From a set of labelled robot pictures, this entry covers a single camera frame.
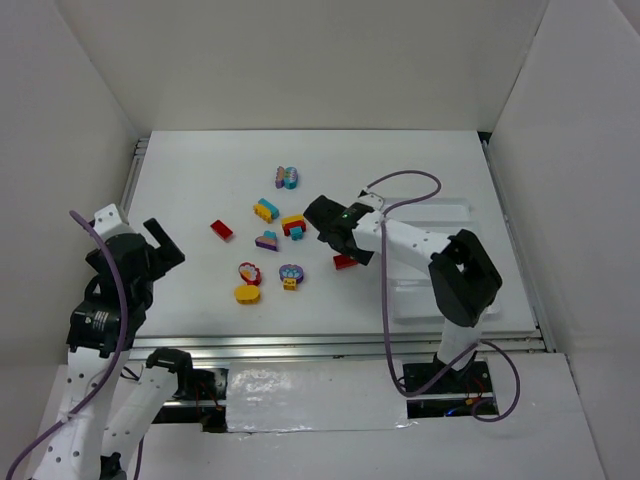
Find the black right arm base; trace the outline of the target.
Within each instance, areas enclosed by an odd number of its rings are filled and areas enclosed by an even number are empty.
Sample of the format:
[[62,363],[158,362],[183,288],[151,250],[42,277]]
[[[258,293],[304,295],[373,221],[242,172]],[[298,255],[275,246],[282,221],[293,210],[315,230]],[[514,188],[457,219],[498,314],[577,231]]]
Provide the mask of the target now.
[[475,361],[462,375],[448,372],[421,396],[406,401],[409,419],[465,417],[483,399],[486,404],[477,409],[479,415],[497,416],[493,400],[493,384],[485,361]]

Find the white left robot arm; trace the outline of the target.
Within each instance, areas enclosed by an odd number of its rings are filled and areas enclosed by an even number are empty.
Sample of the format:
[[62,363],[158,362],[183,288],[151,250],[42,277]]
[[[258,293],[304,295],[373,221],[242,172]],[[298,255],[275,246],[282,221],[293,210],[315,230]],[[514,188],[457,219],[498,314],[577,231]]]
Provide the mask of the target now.
[[46,447],[35,479],[124,479],[163,404],[183,394],[193,374],[191,356],[159,348],[147,358],[134,390],[113,411],[121,372],[147,312],[154,284],[185,256],[155,219],[136,232],[115,204],[87,221],[71,217],[94,239],[85,260],[95,275],[70,317],[67,373],[56,422],[35,446]]

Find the purple and teal lego stack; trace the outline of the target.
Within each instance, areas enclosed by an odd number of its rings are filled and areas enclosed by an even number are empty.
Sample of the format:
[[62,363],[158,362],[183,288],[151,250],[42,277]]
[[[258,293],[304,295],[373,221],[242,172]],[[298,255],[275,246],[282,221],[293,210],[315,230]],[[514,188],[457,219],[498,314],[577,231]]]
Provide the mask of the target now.
[[261,235],[257,236],[254,240],[255,246],[269,251],[277,252],[278,237],[275,231],[265,230]]

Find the purple flower lego piece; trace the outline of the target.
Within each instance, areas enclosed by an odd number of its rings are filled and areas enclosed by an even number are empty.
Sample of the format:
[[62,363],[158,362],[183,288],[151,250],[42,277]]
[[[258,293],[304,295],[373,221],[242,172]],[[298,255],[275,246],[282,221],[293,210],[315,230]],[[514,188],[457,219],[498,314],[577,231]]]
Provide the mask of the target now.
[[304,280],[304,270],[297,264],[284,264],[279,267],[279,278],[281,281],[285,279],[293,279],[297,283]]

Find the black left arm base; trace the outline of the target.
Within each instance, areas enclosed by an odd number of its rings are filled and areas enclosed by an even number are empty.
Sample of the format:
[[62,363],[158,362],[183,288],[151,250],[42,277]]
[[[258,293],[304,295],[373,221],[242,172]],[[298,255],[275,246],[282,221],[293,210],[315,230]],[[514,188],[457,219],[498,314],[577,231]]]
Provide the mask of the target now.
[[195,369],[186,389],[167,401],[154,424],[195,425],[205,433],[227,431],[227,368]]

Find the red flower lego piece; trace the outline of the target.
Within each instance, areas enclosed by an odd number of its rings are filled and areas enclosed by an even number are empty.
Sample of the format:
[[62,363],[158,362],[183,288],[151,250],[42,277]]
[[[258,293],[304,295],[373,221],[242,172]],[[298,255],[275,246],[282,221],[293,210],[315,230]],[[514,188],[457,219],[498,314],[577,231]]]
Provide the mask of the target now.
[[238,266],[241,279],[248,285],[259,286],[262,281],[260,269],[251,262],[243,262]]

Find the small yellow lego brick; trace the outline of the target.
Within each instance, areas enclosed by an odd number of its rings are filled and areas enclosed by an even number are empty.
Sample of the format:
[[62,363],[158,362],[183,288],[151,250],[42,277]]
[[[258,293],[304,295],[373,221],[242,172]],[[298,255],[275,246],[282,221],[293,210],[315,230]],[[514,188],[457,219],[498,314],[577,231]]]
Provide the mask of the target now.
[[294,291],[297,289],[297,280],[296,279],[291,279],[291,278],[287,278],[283,281],[283,288],[285,290],[291,290]]

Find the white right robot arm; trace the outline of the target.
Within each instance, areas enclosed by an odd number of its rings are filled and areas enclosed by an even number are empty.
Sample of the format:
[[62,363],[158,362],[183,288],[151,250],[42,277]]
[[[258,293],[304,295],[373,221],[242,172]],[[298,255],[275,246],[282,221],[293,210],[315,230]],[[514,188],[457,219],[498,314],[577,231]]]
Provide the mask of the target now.
[[321,242],[361,265],[368,265],[379,254],[385,257],[383,269],[392,259],[428,275],[445,319],[436,359],[462,372],[475,357],[469,347],[478,344],[479,322],[503,280],[473,232],[427,232],[387,218],[383,206],[384,200],[368,191],[361,192],[350,206],[321,195],[303,216],[318,231]]

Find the yellow and teal lego stack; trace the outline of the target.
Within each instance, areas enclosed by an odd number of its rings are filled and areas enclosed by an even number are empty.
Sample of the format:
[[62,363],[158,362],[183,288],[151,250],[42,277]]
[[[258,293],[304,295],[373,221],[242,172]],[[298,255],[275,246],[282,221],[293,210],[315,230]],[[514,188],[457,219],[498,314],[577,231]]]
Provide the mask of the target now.
[[279,209],[268,200],[261,198],[253,205],[254,213],[267,223],[272,223],[280,216]]

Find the red studded lego brick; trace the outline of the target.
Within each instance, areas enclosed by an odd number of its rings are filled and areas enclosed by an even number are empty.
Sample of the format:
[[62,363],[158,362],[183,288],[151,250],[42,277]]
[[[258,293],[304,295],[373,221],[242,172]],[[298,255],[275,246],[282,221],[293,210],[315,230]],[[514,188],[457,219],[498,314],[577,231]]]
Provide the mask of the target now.
[[333,257],[333,264],[336,270],[343,270],[355,267],[359,264],[359,262],[347,255],[338,254]]

